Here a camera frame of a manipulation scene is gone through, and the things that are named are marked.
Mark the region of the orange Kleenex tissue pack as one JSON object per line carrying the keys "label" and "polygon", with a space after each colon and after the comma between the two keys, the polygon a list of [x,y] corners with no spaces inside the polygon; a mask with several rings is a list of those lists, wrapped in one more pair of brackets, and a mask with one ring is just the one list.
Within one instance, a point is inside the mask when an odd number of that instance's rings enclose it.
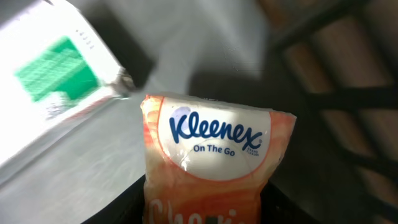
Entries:
{"label": "orange Kleenex tissue pack", "polygon": [[147,95],[141,110],[145,223],[261,221],[294,115],[183,95]]}

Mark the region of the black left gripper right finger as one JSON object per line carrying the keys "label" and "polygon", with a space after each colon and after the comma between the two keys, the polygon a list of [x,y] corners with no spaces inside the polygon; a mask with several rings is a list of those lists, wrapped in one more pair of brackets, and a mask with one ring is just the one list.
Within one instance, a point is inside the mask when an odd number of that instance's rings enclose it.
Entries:
{"label": "black left gripper right finger", "polygon": [[261,224],[320,224],[294,204],[274,184],[268,182],[261,192]]}

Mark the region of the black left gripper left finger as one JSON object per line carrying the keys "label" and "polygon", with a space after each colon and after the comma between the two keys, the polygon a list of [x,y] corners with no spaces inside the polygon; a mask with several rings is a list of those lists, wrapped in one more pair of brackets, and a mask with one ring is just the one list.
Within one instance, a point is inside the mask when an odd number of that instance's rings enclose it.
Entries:
{"label": "black left gripper left finger", "polygon": [[143,224],[145,180],[143,175],[104,209],[81,224]]}

